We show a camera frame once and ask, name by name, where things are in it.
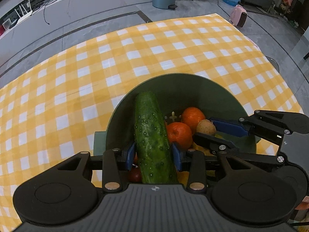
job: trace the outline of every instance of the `red item on counter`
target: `red item on counter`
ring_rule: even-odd
[[[289,4],[288,0],[283,0],[282,3],[287,6]]]
[[[5,29],[3,27],[3,25],[1,24],[0,25],[0,36],[4,33]]]
[[[301,204],[299,204],[295,209],[296,210],[306,210],[309,208],[309,203],[307,202],[302,202]]]

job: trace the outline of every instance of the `cucumber bump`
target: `cucumber bump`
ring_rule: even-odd
[[[150,91],[136,97],[134,136],[142,182],[178,183],[165,122],[157,98]]]

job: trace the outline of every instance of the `orange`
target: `orange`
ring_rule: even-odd
[[[182,149],[187,150],[192,145],[192,132],[186,124],[173,122],[166,127],[166,130],[169,141],[176,141]]]
[[[178,172],[177,171],[177,178],[178,182],[183,184],[184,187],[187,187],[188,179],[189,179],[189,172],[183,171],[183,172]]]
[[[181,122],[191,128],[192,134],[195,134],[198,123],[203,119],[206,119],[204,113],[196,107],[185,109],[181,115]]]

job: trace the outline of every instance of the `tiled floor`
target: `tiled floor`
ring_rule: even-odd
[[[176,10],[161,10],[151,3],[137,4],[99,13],[81,19],[61,29],[58,29],[44,38],[41,38],[24,50],[16,54],[7,63],[0,67],[0,74],[11,67],[0,77],[0,88],[14,80],[22,73],[41,61],[88,39],[108,32],[123,29],[133,25],[145,23],[137,14],[123,16],[126,13],[142,11],[151,21],[160,21],[170,18],[194,17],[217,13],[229,19],[232,7],[221,0],[178,0]],[[261,51],[279,64],[280,74],[295,94],[305,114],[309,115],[309,61],[303,57],[309,52],[309,42],[282,18],[273,18],[261,14],[248,12],[248,18],[243,28],[239,29],[244,35],[253,40]],[[52,39],[62,38],[46,44]]]

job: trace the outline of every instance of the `table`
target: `table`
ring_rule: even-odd
[[[113,110],[135,86],[191,73],[254,109],[302,112],[262,52],[217,14],[138,25],[90,39],[36,65],[0,90],[0,230],[20,220],[12,196],[22,182],[80,151],[93,150]],[[278,147],[261,140],[257,152]],[[100,186],[101,171],[92,182]]]

